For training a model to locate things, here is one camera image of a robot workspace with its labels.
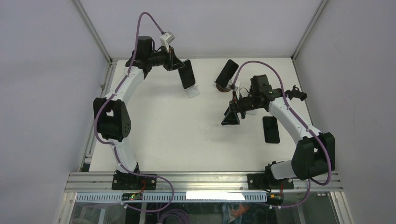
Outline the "black phone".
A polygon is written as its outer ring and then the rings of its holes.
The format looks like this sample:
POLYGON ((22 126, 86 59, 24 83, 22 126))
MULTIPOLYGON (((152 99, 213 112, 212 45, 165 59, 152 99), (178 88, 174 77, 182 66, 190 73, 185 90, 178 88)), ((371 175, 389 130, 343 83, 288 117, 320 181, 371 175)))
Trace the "black phone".
POLYGON ((185 90, 196 84, 193 68, 189 59, 185 60, 184 67, 178 69, 178 73, 182 82, 182 86, 185 90))
POLYGON ((277 119, 275 117, 264 116, 262 122, 265 142, 269 144, 279 144, 280 135, 277 119))
POLYGON ((219 73, 218 77, 216 78, 216 81, 220 81, 220 82, 227 82, 230 81, 231 78, 234 76, 234 74, 236 73, 236 71, 238 70, 239 65, 229 59, 225 66, 223 67, 223 69, 221 70, 221 72, 219 73))

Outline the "black round-base clamp stand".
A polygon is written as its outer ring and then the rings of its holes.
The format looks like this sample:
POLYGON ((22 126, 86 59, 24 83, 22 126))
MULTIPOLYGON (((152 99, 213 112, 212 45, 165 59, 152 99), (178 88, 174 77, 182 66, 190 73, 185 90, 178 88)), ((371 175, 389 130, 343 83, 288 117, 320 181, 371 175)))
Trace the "black round-base clamp stand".
POLYGON ((300 101, 305 101, 308 97, 307 93, 300 91, 299 87, 297 87, 296 85, 294 85, 290 90, 287 90, 285 92, 285 95, 289 100, 296 98, 300 101))

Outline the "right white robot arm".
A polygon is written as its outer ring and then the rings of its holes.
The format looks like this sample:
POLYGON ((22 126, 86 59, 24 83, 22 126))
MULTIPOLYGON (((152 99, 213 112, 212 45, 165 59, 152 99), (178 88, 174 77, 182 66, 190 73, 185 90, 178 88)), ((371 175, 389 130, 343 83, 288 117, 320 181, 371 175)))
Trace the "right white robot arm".
POLYGON ((266 75, 254 76, 250 81, 245 97, 234 84, 230 85, 232 99, 221 124, 238 125, 248 111, 265 109, 282 124, 296 145, 291 160, 275 161, 265 167, 263 184, 275 189, 287 179, 313 180, 322 174, 327 174, 327 180, 321 185, 328 184, 335 170, 335 137, 308 124, 291 105, 293 98, 305 100, 306 93, 295 86, 287 91, 274 89, 266 75))

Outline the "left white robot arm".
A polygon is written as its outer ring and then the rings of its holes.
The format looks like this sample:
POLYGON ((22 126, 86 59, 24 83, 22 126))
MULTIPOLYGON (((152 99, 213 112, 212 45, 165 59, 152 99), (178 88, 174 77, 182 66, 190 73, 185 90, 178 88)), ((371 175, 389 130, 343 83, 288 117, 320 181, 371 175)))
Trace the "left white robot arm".
POLYGON ((173 40, 172 33, 163 33, 160 36, 161 45, 155 49, 150 36, 139 36, 115 89, 103 98, 95 98, 93 102, 95 137, 101 144, 111 147, 117 162, 116 171, 126 173, 122 183, 128 189, 138 188, 144 175, 140 174, 138 162, 127 140, 132 129, 127 103, 153 67, 162 66, 167 71, 185 67, 170 45, 173 40))

